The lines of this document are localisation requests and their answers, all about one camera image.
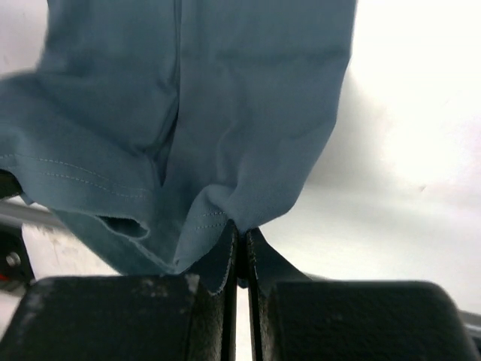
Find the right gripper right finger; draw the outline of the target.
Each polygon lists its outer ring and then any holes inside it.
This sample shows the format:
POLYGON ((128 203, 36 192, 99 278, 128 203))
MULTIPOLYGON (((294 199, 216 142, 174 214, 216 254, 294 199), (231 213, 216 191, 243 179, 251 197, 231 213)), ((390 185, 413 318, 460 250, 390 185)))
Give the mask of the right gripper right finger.
POLYGON ((312 278, 246 236, 256 360, 478 360, 480 319, 425 281, 312 278))

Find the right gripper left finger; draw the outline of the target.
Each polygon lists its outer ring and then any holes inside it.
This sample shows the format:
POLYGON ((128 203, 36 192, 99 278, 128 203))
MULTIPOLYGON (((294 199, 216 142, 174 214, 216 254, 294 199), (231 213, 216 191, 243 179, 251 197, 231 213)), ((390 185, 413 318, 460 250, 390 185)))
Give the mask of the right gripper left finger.
POLYGON ((175 276, 61 277, 21 299, 3 360, 233 360, 238 232, 175 276))

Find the grey-blue t-shirt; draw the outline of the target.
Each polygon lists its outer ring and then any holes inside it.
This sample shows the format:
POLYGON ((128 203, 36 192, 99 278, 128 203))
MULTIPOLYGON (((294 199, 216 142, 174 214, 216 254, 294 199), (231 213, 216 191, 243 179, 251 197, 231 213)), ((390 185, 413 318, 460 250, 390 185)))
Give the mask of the grey-blue t-shirt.
POLYGON ((51 1, 1 82, 1 167, 124 275, 289 211, 337 118, 354 1, 51 1))

